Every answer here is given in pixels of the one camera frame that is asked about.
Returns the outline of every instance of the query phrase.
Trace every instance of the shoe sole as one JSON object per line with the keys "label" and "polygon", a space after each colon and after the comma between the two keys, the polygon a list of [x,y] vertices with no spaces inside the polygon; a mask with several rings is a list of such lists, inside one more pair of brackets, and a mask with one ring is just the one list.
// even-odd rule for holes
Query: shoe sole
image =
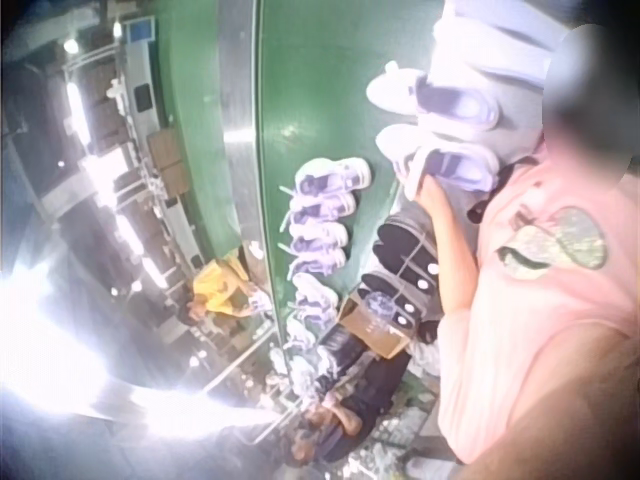
{"label": "shoe sole", "polygon": [[439,282],[437,274],[429,273],[429,265],[437,266],[438,260],[435,248],[425,237],[408,224],[387,220],[378,228],[381,243],[373,246],[373,253],[389,272],[419,292],[433,295],[438,291]]}

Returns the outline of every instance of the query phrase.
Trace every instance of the cardboard box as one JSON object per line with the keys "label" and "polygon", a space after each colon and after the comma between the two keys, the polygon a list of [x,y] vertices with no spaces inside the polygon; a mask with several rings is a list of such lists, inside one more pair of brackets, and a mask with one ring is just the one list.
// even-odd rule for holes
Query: cardboard box
{"label": "cardboard box", "polygon": [[187,172],[182,162],[161,170],[160,176],[167,189],[167,196],[169,198],[177,197],[189,191],[189,172]]}
{"label": "cardboard box", "polygon": [[376,317],[361,303],[357,293],[344,302],[338,322],[384,358],[393,358],[404,350],[414,335],[411,329],[401,329]]}
{"label": "cardboard box", "polygon": [[164,170],[182,161],[178,137],[173,128],[165,128],[147,137],[151,160],[158,170]]}

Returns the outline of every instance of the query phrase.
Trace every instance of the person's hand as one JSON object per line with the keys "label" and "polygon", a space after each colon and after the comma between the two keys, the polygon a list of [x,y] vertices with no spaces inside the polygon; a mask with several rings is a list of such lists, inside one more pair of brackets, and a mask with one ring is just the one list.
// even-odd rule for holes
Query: person's hand
{"label": "person's hand", "polygon": [[451,212],[451,205],[446,192],[440,182],[431,175],[425,175],[422,178],[414,200],[424,208],[431,218]]}
{"label": "person's hand", "polygon": [[322,406],[325,408],[333,408],[339,403],[338,397],[333,392],[328,392],[324,400],[322,401]]}

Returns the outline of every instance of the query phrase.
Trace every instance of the sneaker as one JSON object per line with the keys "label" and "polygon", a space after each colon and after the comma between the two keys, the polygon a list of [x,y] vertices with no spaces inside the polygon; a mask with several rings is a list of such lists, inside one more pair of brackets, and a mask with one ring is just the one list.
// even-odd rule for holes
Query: sneaker
{"label": "sneaker", "polygon": [[335,222],[340,217],[346,217],[356,211],[356,199],[350,193],[342,193],[321,197],[313,205],[304,205],[298,197],[290,202],[280,231],[283,232],[287,222],[291,225],[307,226],[312,224]]}
{"label": "sneaker", "polygon": [[371,185],[371,169],[363,158],[314,158],[298,169],[295,182],[296,193],[305,197],[348,193]]}
{"label": "sneaker", "polygon": [[369,101],[383,110],[418,115],[427,130],[454,136],[498,123],[498,104],[479,90],[432,85],[422,70],[399,68],[396,62],[385,69],[367,87]]}
{"label": "sneaker", "polygon": [[322,304],[331,305],[337,308],[340,297],[329,287],[320,283],[318,279],[308,273],[298,273],[293,276],[293,284],[298,289],[298,293],[308,301],[315,301]]}
{"label": "sneaker", "polygon": [[376,136],[376,145],[391,160],[400,180],[409,176],[411,161],[423,143],[424,132],[416,125],[398,124],[385,127]]}
{"label": "sneaker", "polygon": [[316,343],[316,336],[304,326],[296,315],[287,318],[287,335],[289,341],[296,341],[312,347]]}
{"label": "sneaker", "polygon": [[330,232],[334,235],[312,239],[306,239],[300,236],[295,237],[289,247],[281,243],[279,243],[278,246],[287,253],[295,255],[296,257],[300,255],[318,255],[322,253],[328,253],[331,250],[342,248],[348,243],[346,229],[344,228],[344,226],[340,226],[344,229],[344,231],[335,229],[334,231]]}
{"label": "sneaker", "polygon": [[342,249],[336,249],[327,254],[314,257],[301,256],[289,265],[287,280],[291,280],[298,273],[319,273],[327,277],[339,268],[344,267],[346,263],[347,257]]}
{"label": "sneaker", "polygon": [[385,66],[385,73],[367,85],[367,98],[376,107],[399,115],[416,115],[415,86],[426,74],[414,68],[399,68],[396,62]]}
{"label": "sneaker", "polygon": [[425,145],[411,162],[404,186],[405,195],[410,201],[415,198],[424,175],[431,175],[468,192],[490,192],[499,169],[497,157],[482,145],[426,137]]}
{"label": "sneaker", "polygon": [[338,222],[315,223],[308,225],[289,225],[289,234],[293,238],[303,240],[321,239],[326,242],[335,241],[338,246],[345,247],[349,243],[349,233],[344,225]]}
{"label": "sneaker", "polygon": [[302,310],[298,315],[303,321],[317,325],[322,330],[326,329],[329,325],[334,324],[338,318],[338,312],[335,308],[331,308],[323,312]]}

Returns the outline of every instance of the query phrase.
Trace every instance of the purple sneaker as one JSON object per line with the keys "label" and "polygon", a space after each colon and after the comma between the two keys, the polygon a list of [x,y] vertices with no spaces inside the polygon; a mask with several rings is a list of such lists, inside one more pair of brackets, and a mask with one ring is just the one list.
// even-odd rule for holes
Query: purple sneaker
{"label": "purple sneaker", "polygon": [[306,298],[309,301],[315,301],[322,304],[328,304],[332,308],[337,308],[340,303],[340,297],[331,288],[323,285],[314,276],[308,273],[298,273],[293,277],[293,284],[298,289],[296,298]]}
{"label": "purple sneaker", "polygon": [[316,201],[313,205],[304,205],[304,200],[299,196],[293,197],[280,231],[284,231],[287,222],[300,226],[335,222],[340,217],[346,217],[356,211],[356,199],[350,193],[328,195]]}
{"label": "purple sneaker", "polygon": [[291,280],[298,273],[319,273],[327,277],[344,267],[346,263],[347,257],[340,248],[314,257],[301,256],[289,265],[287,280]]}
{"label": "purple sneaker", "polygon": [[349,232],[344,225],[338,222],[315,223],[309,225],[289,225],[289,234],[293,238],[301,237],[304,240],[321,239],[327,243],[337,243],[339,247],[345,247],[349,243]]}
{"label": "purple sneaker", "polygon": [[348,193],[371,185],[371,169],[363,158],[314,158],[300,167],[295,181],[296,193],[307,197]]}

